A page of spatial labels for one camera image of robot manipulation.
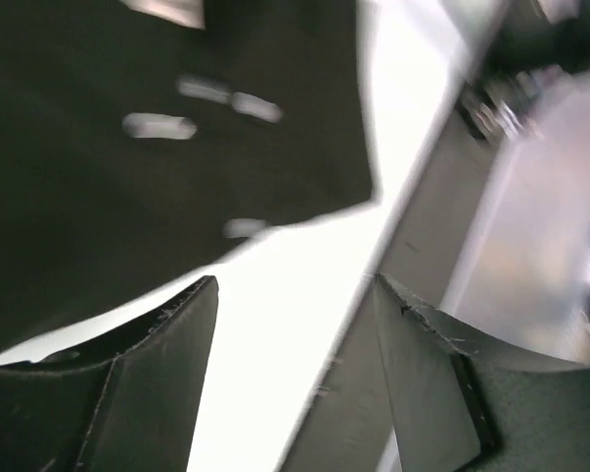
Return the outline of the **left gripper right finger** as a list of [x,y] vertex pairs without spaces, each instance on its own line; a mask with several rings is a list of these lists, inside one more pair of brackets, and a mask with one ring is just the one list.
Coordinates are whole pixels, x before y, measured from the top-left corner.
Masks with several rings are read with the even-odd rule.
[[590,367],[504,342],[374,280],[406,471],[590,471]]

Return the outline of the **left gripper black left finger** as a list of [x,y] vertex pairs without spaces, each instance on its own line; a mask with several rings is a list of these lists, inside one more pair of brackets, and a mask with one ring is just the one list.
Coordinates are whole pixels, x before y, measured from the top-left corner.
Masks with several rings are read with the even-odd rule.
[[0,472],[185,470],[217,307],[205,276],[105,334],[0,366]]

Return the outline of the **black long sleeve shirt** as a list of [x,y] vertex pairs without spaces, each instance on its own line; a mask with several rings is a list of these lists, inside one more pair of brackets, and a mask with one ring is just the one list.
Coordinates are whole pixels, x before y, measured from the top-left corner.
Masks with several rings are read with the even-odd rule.
[[0,353],[369,200],[354,1],[0,1]]

